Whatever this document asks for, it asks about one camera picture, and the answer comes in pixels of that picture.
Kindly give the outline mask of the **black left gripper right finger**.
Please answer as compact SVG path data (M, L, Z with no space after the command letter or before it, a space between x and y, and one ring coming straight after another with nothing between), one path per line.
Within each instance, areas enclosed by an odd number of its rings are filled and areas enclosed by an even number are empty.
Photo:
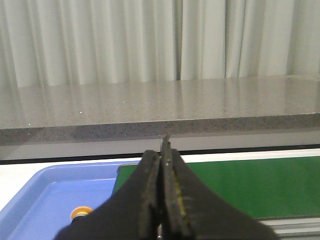
M162 236L165 240L276 240L265 224L239 211L211 191L171 148L161 144Z

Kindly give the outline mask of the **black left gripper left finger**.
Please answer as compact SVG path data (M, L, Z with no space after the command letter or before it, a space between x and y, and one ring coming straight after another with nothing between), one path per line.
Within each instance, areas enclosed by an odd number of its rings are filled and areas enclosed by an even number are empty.
M63 228L58 240L155 240L160 158L147 150L127 181L87 216Z

